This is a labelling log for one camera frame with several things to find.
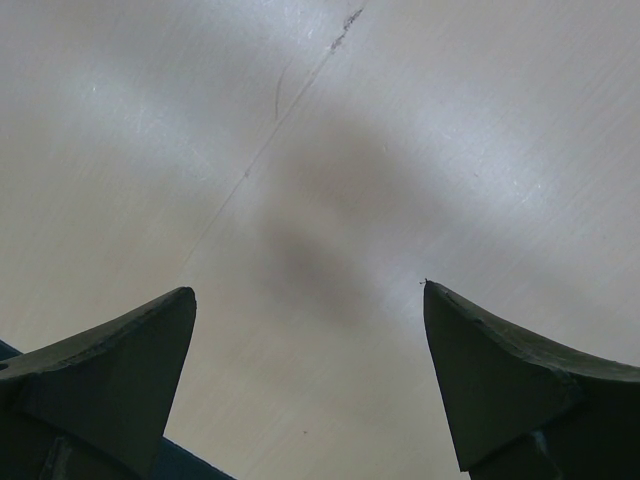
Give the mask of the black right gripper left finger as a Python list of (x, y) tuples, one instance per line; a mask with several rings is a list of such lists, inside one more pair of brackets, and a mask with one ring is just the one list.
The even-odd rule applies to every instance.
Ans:
[(2, 360), (2, 478), (149, 478), (195, 318), (195, 293), (180, 287)]

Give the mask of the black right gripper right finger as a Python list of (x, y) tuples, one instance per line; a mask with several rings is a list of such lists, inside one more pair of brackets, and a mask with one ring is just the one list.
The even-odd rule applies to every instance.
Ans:
[(473, 479), (636, 479), (639, 370), (424, 284), (424, 325), (457, 462)]

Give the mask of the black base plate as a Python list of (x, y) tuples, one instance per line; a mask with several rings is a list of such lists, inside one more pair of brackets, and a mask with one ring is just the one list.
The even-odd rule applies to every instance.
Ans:
[(234, 480), (233, 477), (164, 437), (150, 475), (152, 480)]

